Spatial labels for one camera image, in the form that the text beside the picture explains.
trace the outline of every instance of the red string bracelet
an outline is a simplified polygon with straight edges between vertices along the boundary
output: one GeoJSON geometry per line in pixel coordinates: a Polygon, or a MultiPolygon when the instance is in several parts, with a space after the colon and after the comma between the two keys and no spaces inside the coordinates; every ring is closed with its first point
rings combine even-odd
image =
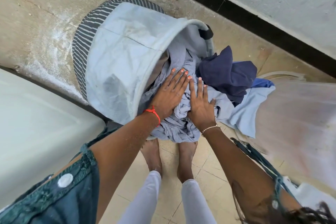
{"type": "Polygon", "coordinates": [[[147,112],[152,112],[152,113],[154,113],[156,115],[156,117],[159,119],[159,124],[156,126],[156,127],[158,127],[160,125],[160,123],[161,123],[161,120],[160,120],[160,117],[158,116],[158,114],[156,113],[154,106],[152,105],[151,109],[146,109],[144,112],[146,112],[146,111],[147,112]]]}

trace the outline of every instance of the white pants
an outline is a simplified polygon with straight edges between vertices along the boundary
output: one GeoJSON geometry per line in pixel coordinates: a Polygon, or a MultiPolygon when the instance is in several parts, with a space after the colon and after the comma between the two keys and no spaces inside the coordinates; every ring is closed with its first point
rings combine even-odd
{"type": "MultiPolygon", "coordinates": [[[[161,175],[149,172],[144,185],[129,204],[119,224],[150,224],[158,201],[161,175]]],[[[186,223],[216,223],[198,183],[189,179],[182,184],[182,202],[186,223]]]]}

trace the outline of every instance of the black wall skirting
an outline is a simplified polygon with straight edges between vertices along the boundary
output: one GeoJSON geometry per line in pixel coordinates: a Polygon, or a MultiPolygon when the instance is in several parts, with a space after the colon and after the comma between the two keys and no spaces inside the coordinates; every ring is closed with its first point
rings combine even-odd
{"type": "Polygon", "coordinates": [[[195,0],[230,21],[336,78],[336,60],[229,0],[195,0]]]}
{"type": "Polygon", "coordinates": [[[36,85],[38,85],[38,86],[40,86],[40,87],[46,89],[46,90],[51,91],[52,93],[54,93],[54,94],[56,94],[56,95],[58,95],[58,96],[60,96],[60,97],[62,97],[62,98],[64,98],[64,99],[66,99],[66,100],[70,101],[71,103],[74,103],[75,105],[77,105],[77,106],[83,108],[84,110],[86,110],[86,111],[88,111],[88,112],[90,112],[90,113],[92,113],[92,114],[98,116],[98,117],[101,118],[105,123],[107,123],[107,122],[110,120],[109,118],[107,118],[107,117],[105,117],[104,115],[102,115],[99,111],[97,111],[96,109],[94,109],[92,106],[90,106],[90,105],[84,105],[84,104],[82,104],[82,103],[79,103],[78,101],[72,99],[71,97],[69,97],[69,96],[67,96],[67,95],[65,95],[65,94],[63,94],[63,93],[61,93],[61,92],[59,92],[59,91],[57,91],[57,90],[54,90],[54,89],[52,89],[52,88],[50,88],[50,87],[48,87],[48,86],[45,86],[44,84],[42,84],[42,83],[40,83],[40,82],[37,82],[37,81],[33,80],[32,78],[29,78],[29,77],[27,77],[27,76],[24,76],[24,75],[22,75],[22,74],[19,74],[19,73],[16,72],[15,70],[12,70],[12,69],[10,69],[10,68],[3,67],[3,66],[0,66],[0,69],[3,69],[3,70],[5,70],[5,71],[7,71],[7,72],[10,72],[10,73],[12,73],[12,74],[15,74],[15,75],[17,75],[17,76],[19,76],[19,77],[21,77],[21,78],[23,78],[23,79],[25,79],[25,80],[28,80],[28,81],[30,81],[30,82],[32,82],[32,83],[34,83],[34,84],[36,84],[36,85]]]}

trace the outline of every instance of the person's left hand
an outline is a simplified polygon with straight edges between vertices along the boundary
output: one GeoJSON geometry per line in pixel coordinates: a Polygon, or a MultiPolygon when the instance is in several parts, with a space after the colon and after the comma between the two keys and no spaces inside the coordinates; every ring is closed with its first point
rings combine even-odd
{"type": "Polygon", "coordinates": [[[183,93],[192,78],[187,76],[188,71],[184,68],[174,76],[175,71],[175,68],[171,70],[170,75],[163,82],[149,105],[149,108],[154,106],[160,120],[164,120],[173,113],[173,109],[181,102],[183,93]]]}

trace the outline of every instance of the silver chain bracelet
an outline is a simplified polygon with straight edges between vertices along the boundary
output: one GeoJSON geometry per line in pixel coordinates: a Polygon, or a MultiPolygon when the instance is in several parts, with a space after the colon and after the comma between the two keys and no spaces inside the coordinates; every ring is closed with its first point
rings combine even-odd
{"type": "Polygon", "coordinates": [[[211,126],[211,127],[208,127],[208,128],[206,128],[206,129],[203,129],[202,131],[201,131],[201,134],[203,135],[204,134],[204,132],[205,131],[207,131],[209,128],[221,128],[220,126],[218,126],[218,125],[216,125],[216,126],[211,126]]]}

